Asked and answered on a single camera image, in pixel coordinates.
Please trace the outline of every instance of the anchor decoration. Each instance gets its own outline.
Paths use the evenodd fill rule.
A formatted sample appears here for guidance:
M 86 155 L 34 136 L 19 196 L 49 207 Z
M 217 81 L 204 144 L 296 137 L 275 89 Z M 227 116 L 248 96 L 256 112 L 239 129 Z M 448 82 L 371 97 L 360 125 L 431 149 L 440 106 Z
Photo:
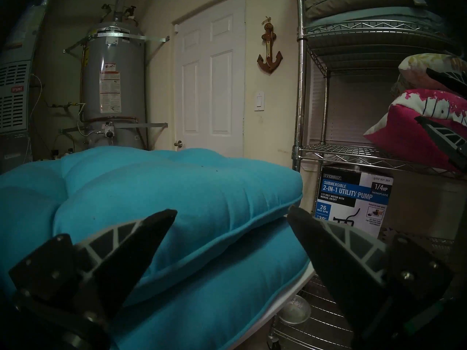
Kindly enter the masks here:
M 275 56 L 275 61 L 272 61 L 272 43 L 277 36 L 273 32 L 274 26 L 272 26 L 272 23 L 268 22 L 266 25 L 264 25 L 264 29 L 266 32 L 261 36 L 261 38 L 266 41 L 266 62 L 264 62 L 261 55 L 258 56 L 257 62 L 264 72 L 270 74 L 275 69 L 277 69 L 283 58 L 281 52 L 278 51 L 277 55 Z

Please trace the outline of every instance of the screw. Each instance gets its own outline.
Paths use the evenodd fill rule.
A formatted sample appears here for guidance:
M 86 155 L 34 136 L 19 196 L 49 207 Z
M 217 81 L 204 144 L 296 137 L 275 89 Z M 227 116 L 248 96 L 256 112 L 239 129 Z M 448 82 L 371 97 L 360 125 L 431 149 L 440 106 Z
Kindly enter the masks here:
M 402 271 L 401 276 L 403 279 L 408 279 L 410 281 L 413 281 L 415 279 L 415 276 L 409 271 Z

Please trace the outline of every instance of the utility pump box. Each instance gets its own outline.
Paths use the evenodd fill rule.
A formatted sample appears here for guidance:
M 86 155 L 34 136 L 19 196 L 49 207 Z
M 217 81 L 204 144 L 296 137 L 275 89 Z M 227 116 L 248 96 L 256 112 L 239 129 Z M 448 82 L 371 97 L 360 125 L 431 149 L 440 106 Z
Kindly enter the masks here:
M 348 224 L 378 237 L 392 182 L 391 177 L 357 166 L 323 166 L 315 218 Z

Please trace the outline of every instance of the bryant logo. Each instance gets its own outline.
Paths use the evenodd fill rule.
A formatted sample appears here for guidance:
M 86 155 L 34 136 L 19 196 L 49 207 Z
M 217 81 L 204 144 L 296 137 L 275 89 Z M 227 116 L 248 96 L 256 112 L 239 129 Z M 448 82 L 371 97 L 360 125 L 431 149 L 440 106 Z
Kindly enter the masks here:
M 329 178 L 329 179 L 335 179 L 337 181 L 341 181 L 342 177 L 341 176 L 333 176 L 332 174 L 323 174 L 323 177 Z
M 23 92 L 24 91 L 24 86 L 13 86 L 11 88 L 11 92 L 12 93 L 15 93 L 15 92 Z

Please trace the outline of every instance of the metal wire shelf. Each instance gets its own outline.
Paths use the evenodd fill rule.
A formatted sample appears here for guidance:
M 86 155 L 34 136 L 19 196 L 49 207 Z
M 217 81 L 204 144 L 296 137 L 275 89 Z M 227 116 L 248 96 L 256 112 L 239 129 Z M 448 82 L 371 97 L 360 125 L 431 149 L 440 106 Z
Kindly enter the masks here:
M 302 160 L 346 163 L 370 168 L 401 170 L 405 172 L 467 180 L 467 177 L 462 174 L 404 161 L 374 147 L 340 144 L 312 144 L 301 148 L 299 154 Z
M 324 76 L 326 70 L 396 69 L 405 57 L 418 53 L 462 53 L 445 33 L 415 22 L 353 20 L 305 30 L 309 53 Z
M 425 250 L 431 252 L 433 256 L 436 256 L 446 264 L 451 264 L 449 253 L 451 252 L 451 249 L 454 245 L 454 241 L 451 239 L 420 236 L 416 234 L 396 231 L 392 228 L 381 228 L 378 239 L 386 244 L 390 244 L 392 242 L 392 238 L 399 233 L 409 237 L 418 245 L 425 248 Z
M 310 318 L 299 325 L 279 322 L 275 333 L 284 350 L 347 350 L 353 332 L 318 276 L 314 276 L 298 293 L 311 305 Z
M 390 244 L 392 238 L 401 233 L 391 228 L 382 228 L 378 238 Z M 449 264 L 449 253 L 453 240 L 419 236 L 409 233 L 410 237 L 434 256 Z M 275 333 L 281 338 L 283 350 L 347 350 L 351 348 L 353 332 L 347 320 L 339 310 L 328 290 L 318 275 L 298 293 L 311 305 L 310 318 L 297 326 L 290 326 L 279 321 Z

